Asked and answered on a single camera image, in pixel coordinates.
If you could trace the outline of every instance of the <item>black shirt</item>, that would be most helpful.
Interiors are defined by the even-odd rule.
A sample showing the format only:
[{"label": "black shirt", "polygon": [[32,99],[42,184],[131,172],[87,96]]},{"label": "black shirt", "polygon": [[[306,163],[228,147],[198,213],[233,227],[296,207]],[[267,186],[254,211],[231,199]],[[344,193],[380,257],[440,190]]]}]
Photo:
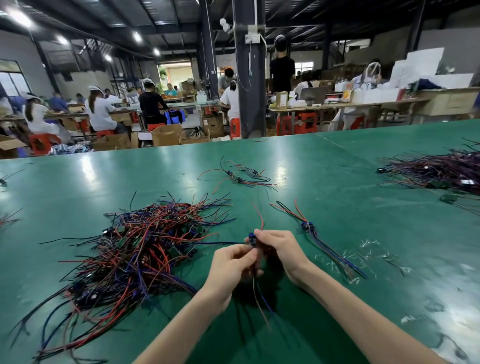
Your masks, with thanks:
[{"label": "black shirt", "polygon": [[158,103],[160,103],[165,110],[168,109],[168,105],[157,92],[145,91],[140,95],[140,108],[145,117],[160,115]]},{"label": "black shirt", "polygon": [[295,61],[290,57],[275,58],[270,62],[270,74],[273,75],[273,92],[292,90],[290,80],[295,74]]}]

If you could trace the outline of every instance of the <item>laptop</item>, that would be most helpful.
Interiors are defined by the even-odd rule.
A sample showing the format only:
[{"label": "laptop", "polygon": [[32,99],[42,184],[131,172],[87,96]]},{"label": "laptop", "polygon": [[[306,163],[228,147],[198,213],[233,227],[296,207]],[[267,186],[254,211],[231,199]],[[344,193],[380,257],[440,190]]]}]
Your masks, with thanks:
[{"label": "laptop", "polygon": [[305,100],[307,105],[324,104],[330,88],[327,86],[304,88],[300,92],[300,100]]}]

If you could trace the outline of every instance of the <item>white cap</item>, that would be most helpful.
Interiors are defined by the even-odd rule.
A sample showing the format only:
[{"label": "white cap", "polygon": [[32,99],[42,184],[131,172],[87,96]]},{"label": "white cap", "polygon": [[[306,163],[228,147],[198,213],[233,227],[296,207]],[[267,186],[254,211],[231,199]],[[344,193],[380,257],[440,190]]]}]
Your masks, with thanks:
[{"label": "white cap", "polygon": [[95,85],[89,86],[89,87],[88,87],[88,90],[89,90],[89,91],[100,91],[100,92],[104,95],[103,90],[102,90],[100,87],[95,86]]},{"label": "white cap", "polygon": [[31,94],[31,93],[22,94],[22,97],[23,97],[25,100],[37,99],[37,100],[43,101],[41,98],[39,98],[38,96],[35,96],[35,95]]}]

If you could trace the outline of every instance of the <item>hand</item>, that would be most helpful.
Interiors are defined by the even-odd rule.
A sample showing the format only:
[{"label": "hand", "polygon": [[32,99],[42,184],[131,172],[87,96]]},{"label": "hand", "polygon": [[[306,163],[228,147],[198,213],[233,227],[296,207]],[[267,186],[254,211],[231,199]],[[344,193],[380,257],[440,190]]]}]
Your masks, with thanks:
[{"label": "hand", "polygon": [[224,312],[232,298],[232,291],[242,278],[251,275],[251,267],[255,264],[257,275],[263,274],[258,270],[261,254],[259,250],[247,244],[236,244],[218,249],[212,260],[207,281],[200,290],[219,303],[220,312]]},{"label": "hand", "polygon": [[276,250],[288,278],[297,286],[301,285],[301,273],[313,263],[308,260],[292,232],[255,229],[253,233],[261,243]]}]

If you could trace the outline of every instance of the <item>security camera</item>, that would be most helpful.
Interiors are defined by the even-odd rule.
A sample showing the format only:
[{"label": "security camera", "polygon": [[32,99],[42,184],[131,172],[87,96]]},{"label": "security camera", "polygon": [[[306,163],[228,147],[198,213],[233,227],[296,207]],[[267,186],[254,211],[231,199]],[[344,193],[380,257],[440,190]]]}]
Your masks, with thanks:
[{"label": "security camera", "polygon": [[230,24],[227,23],[227,20],[226,20],[226,19],[224,19],[224,18],[220,19],[220,25],[222,26],[223,31],[224,31],[225,33],[229,33],[229,32],[230,32],[231,26],[230,26]]}]

